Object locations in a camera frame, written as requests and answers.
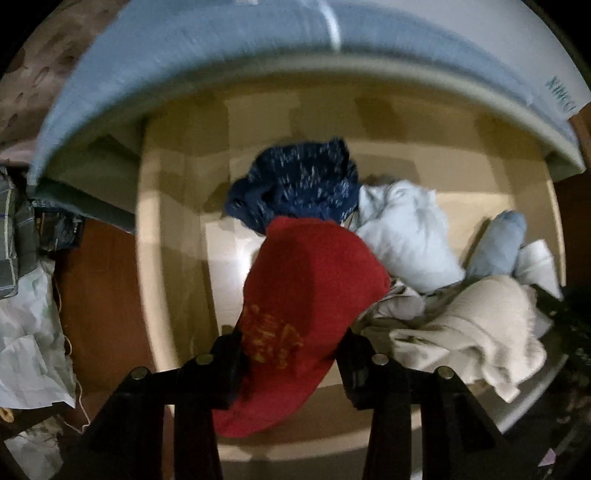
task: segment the red garment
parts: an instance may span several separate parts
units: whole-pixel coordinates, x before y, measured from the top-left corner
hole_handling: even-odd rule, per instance
[[[347,328],[387,294],[388,273],[333,222],[277,217],[244,285],[237,327],[249,372],[218,434],[245,437],[295,413],[320,384]]]

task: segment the metal bolt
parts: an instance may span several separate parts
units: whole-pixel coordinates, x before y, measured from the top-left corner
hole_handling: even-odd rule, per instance
[[[213,355],[210,353],[202,353],[195,359],[195,361],[201,366],[209,365],[211,362],[213,362]]]
[[[134,380],[143,380],[150,371],[146,367],[135,367],[131,371],[131,378]]]
[[[453,378],[455,375],[455,372],[449,367],[439,367],[437,373],[441,378],[445,378],[446,380]]]
[[[372,356],[371,361],[376,365],[383,366],[388,363],[388,357],[383,353],[376,353]]]

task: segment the dark blue patterned garment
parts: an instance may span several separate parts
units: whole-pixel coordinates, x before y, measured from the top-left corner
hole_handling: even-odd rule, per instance
[[[264,234],[277,215],[343,222],[357,207],[357,166],[341,138],[272,147],[228,192],[226,213]]]

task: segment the gray plaid cloth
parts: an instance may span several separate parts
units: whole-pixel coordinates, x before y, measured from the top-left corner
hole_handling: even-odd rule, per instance
[[[31,203],[0,168],[0,299],[18,292],[18,279],[37,266],[37,231]]]

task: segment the open drawer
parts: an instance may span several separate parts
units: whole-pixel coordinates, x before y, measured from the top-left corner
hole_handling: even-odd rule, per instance
[[[564,282],[560,215],[543,149],[516,123],[464,96],[352,76],[252,80],[168,103],[147,126],[137,209],[139,280],[157,368],[179,367],[236,323],[262,238],[224,218],[222,206],[231,182],[271,145],[341,136],[361,180],[387,175],[437,190],[462,261],[486,220],[518,210],[527,218],[526,240],[546,240]],[[372,413],[355,411],[338,383],[333,369],[283,424],[219,439],[222,460],[310,458],[366,446]],[[420,426],[418,413],[413,425]]]

